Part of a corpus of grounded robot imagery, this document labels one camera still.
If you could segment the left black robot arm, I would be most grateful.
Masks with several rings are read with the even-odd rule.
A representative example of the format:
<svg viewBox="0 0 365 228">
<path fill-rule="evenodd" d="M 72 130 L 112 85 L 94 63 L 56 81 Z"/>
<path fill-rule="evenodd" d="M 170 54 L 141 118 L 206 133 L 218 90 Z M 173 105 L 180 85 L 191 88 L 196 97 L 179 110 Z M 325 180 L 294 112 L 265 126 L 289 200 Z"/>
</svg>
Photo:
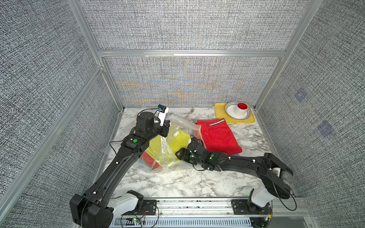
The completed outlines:
<svg viewBox="0 0 365 228">
<path fill-rule="evenodd" d="M 143 196 L 129 191 L 117 202 L 109 206 L 114 190 L 129 168 L 149 147 L 157 136 L 167 137 L 170 121 L 166 114 L 168 108 L 157 108 L 156 113 L 144 110 L 136 118 L 136 126 L 122 141 L 116 157 L 82 195 L 75 194 L 70 200 L 73 222 L 83 228 L 107 228 L 114 216 L 125 213 L 138 213 L 143 205 Z"/>
</svg>

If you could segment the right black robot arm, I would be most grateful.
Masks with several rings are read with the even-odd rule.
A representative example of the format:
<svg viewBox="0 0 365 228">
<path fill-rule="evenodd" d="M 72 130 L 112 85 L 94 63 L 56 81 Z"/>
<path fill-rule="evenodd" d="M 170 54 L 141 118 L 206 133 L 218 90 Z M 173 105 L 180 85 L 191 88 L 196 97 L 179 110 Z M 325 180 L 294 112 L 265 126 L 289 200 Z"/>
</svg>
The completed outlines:
<svg viewBox="0 0 365 228">
<path fill-rule="evenodd" d="M 263 156 L 242 157 L 222 152 L 209 152 L 202 140 L 192 137 L 186 148 L 175 153 L 176 157 L 192 166 L 201 166 L 201 171 L 230 171 L 248 174 L 259 178 L 262 186 L 251 191 L 248 206 L 264 208 L 273 199 L 286 200 L 292 197 L 288 178 L 293 171 L 271 153 Z"/>
</svg>

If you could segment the red striped-waist shorts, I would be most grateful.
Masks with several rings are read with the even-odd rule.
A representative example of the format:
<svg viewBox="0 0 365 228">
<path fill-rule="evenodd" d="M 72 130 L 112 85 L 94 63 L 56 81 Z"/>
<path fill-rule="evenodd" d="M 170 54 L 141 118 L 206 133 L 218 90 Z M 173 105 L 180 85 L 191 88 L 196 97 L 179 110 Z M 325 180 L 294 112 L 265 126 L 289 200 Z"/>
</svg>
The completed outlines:
<svg viewBox="0 0 365 228">
<path fill-rule="evenodd" d="M 242 148 L 225 119 L 198 120 L 197 125 L 201 126 L 202 139 L 209 152 L 222 152 L 228 155 L 242 153 Z"/>
</svg>

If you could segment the clear plastic vacuum bag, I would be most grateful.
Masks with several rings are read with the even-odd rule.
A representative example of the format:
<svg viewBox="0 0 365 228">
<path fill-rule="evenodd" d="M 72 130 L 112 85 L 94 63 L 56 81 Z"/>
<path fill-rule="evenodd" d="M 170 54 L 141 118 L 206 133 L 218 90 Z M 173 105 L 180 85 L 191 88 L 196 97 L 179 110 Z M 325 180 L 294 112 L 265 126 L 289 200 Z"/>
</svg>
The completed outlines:
<svg viewBox="0 0 365 228">
<path fill-rule="evenodd" d="M 149 148 L 155 148 L 159 152 L 154 161 L 163 169 L 174 169 L 175 166 L 181 165 L 183 160 L 178 159 L 167 141 L 167 139 L 171 142 L 175 140 L 180 131 L 170 133 L 170 128 L 169 120 L 161 122 L 154 113 L 142 112 L 139 114 L 136 118 L 136 126 L 132 128 L 129 135 L 119 141 L 120 147 L 116 156 L 104 173 L 114 177 L 124 176 Z"/>
</svg>

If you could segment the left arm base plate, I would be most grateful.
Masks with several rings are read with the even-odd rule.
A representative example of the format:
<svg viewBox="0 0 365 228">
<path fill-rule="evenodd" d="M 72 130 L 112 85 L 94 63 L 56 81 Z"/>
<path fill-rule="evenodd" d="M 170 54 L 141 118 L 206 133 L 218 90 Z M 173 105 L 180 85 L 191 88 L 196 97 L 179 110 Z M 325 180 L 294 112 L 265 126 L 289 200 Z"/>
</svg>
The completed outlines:
<svg viewBox="0 0 365 228">
<path fill-rule="evenodd" d="M 145 199 L 143 201 L 142 206 L 138 206 L 136 211 L 134 212 L 127 212 L 125 215 L 156 215 L 157 211 L 157 200 L 155 199 Z"/>
</svg>

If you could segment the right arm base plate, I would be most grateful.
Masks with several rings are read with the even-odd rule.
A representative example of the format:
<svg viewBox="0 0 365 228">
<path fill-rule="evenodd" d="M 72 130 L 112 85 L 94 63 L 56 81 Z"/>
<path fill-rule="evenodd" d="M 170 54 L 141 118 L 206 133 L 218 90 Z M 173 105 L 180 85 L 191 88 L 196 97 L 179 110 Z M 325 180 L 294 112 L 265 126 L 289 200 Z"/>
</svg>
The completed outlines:
<svg viewBox="0 0 365 228">
<path fill-rule="evenodd" d="M 267 215 L 271 212 L 269 204 L 259 207 L 248 199 L 232 199 L 231 207 L 235 215 Z"/>
</svg>

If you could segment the yellow-green shorts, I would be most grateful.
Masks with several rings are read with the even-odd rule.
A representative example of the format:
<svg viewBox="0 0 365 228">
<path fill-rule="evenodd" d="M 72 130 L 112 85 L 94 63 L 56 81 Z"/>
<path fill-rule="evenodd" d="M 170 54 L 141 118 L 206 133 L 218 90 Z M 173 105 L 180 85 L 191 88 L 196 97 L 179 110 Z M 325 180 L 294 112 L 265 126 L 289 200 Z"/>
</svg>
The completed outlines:
<svg viewBox="0 0 365 228">
<path fill-rule="evenodd" d="M 189 134 L 174 128 L 166 138 L 159 135 L 152 139 L 145 151 L 161 165 L 162 170 L 170 171 L 180 165 L 175 153 L 187 147 L 190 141 Z"/>
</svg>

